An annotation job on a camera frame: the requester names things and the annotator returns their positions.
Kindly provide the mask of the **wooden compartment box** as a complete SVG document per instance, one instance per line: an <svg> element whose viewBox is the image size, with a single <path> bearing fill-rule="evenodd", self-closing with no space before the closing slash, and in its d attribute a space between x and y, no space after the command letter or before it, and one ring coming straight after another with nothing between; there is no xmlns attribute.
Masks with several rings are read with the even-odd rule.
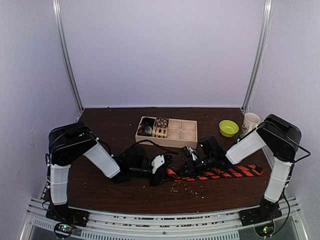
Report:
<svg viewBox="0 0 320 240"><path fill-rule="evenodd" d="M195 149L198 123L194 120L143 116L135 133L135 141L152 141L163 147Z"/></svg>

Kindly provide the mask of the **red navy striped tie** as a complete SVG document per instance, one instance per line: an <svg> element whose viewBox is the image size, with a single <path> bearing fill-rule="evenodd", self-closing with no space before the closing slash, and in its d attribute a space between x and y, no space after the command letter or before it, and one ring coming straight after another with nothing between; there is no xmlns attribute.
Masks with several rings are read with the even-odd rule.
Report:
<svg viewBox="0 0 320 240"><path fill-rule="evenodd" d="M216 180L222 178L243 178L243 177L259 177L264 173L264 169L257 164L239 165L233 166L227 170L221 170L219 168L211 168L200 175L181 175L174 171L172 168L166 169L168 177L175 182L194 182L194 181L206 181Z"/></svg>

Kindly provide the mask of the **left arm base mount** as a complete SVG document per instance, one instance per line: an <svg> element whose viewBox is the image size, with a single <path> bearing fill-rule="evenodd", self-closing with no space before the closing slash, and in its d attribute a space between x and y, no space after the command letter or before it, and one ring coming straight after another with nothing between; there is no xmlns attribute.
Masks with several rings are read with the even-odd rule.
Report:
<svg viewBox="0 0 320 240"><path fill-rule="evenodd" d="M46 210L47 219L56 221L53 233L61 240L69 238L78 227L86 227L90 215L86 210L70 208L67 203L54 205L51 200L45 200L42 208Z"/></svg>

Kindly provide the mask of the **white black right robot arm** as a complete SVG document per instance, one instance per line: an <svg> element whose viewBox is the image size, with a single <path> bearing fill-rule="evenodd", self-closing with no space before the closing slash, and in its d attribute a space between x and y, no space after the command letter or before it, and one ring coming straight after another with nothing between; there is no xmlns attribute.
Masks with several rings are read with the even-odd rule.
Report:
<svg viewBox="0 0 320 240"><path fill-rule="evenodd" d="M189 150L189 160L181 171L188 177L197 177L212 168L226 171L251 155L268 149L274 158L273 166L268 185L256 210L258 219L266 221L276 212L276 205L290 180L301 139L302 132L297 126L277 115L269 114L262 123L227 150L223 150L213 135L201 138L198 144L204 155L199 156L194 150Z"/></svg>

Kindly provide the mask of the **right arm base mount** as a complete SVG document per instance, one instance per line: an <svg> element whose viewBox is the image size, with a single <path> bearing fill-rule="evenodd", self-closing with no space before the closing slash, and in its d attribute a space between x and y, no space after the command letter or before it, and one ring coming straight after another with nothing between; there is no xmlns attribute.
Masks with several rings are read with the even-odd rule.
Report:
<svg viewBox="0 0 320 240"><path fill-rule="evenodd" d="M255 233L263 239L270 239L274 237L285 226L291 213L291 207L285 194L283 194L283 199L288 207L288 213L280 227L276 227L275 224L275 218L283 216L279 201L273 203L265 200L264 198L261 200L258 207L238 212L241 225L243 227L257 225L254 227Z"/></svg>

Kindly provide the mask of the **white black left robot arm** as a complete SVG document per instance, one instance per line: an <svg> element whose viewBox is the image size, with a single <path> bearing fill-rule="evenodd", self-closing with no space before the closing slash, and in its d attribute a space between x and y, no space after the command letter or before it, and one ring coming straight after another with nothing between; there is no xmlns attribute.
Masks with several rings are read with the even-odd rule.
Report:
<svg viewBox="0 0 320 240"><path fill-rule="evenodd" d="M118 156L113 156L110 146L96 137L82 122L53 129L48 135L46 164L49 170L50 207L61 222L72 218L68 206L68 180L71 165L80 157L89 159L113 183L127 182L132 176L148 178L152 185L159 185L167 174L174 151L150 141L153 146L165 151L152 161L138 142Z"/></svg>

